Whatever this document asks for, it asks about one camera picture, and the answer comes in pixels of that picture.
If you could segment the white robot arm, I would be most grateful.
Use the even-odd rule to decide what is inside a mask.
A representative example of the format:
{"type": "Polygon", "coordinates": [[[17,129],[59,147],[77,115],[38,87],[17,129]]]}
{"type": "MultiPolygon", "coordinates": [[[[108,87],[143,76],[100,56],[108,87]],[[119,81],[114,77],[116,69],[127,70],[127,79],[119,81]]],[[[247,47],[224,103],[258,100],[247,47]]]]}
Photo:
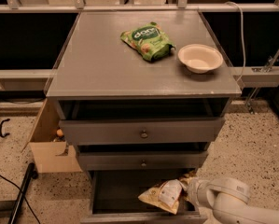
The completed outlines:
{"type": "Polygon", "coordinates": [[[221,224],[279,224],[279,211],[248,204],[250,188],[238,179],[193,177],[188,183],[187,194],[194,206],[211,209],[221,224]]]}

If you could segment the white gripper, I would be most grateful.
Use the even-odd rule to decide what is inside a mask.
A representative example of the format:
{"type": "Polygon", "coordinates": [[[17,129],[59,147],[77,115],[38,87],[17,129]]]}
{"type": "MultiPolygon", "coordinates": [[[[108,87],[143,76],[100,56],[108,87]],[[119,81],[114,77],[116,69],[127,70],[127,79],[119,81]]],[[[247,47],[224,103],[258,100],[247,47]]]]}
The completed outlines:
{"type": "Polygon", "coordinates": [[[193,177],[188,183],[188,199],[195,207],[206,207],[212,209],[215,194],[209,180],[193,177]]]}

